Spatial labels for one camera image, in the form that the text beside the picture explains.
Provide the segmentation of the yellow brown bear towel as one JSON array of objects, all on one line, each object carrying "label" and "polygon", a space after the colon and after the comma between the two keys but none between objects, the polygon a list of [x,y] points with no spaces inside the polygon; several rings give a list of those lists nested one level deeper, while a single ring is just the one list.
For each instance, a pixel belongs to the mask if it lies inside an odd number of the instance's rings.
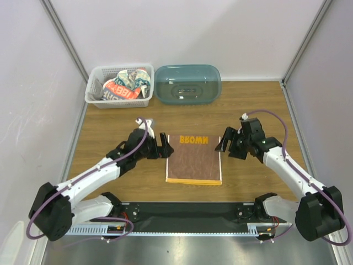
[{"label": "yellow brown bear towel", "polygon": [[219,136],[168,135],[174,152],[167,158],[167,183],[220,186],[221,154],[215,150]]}]

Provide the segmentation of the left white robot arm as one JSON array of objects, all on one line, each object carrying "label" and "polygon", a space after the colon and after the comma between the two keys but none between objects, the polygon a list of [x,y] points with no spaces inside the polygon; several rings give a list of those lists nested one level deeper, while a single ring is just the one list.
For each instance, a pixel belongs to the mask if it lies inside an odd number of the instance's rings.
[{"label": "left white robot arm", "polygon": [[63,183],[43,184],[29,211],[26,235],[36,239],[30,229],[35,225],[50,241],[62,238],[72,226],[93,219],[115,221],[121,216],[120,201],[110,192],[87,200],[86,196],[108,182],[132,170],[141,159],[168,158],[174,152],[165,133],[161,145],[154,134],[135,129],[126,141],[119,143],[95,166]]}]

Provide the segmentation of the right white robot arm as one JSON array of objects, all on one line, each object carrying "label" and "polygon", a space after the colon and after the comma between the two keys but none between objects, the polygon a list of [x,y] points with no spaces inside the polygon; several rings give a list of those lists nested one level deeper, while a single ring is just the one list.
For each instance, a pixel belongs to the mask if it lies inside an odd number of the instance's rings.
[{"label": "right white robot arm", "polygon": [[240,119],[241,127],[227,127],[215,150],[229,152],[230,157],[245,160],[257,158],[275,172],[292,190],[298,202],[291,202],[274,193],[256,199],[255,218],[261,222],[280,218],[296,227],[307,241],[325,237],[347,225],[344,221],[343,200],[335,186],[326,187],[296,163],[275,137],[266,137],[257,118]]}]

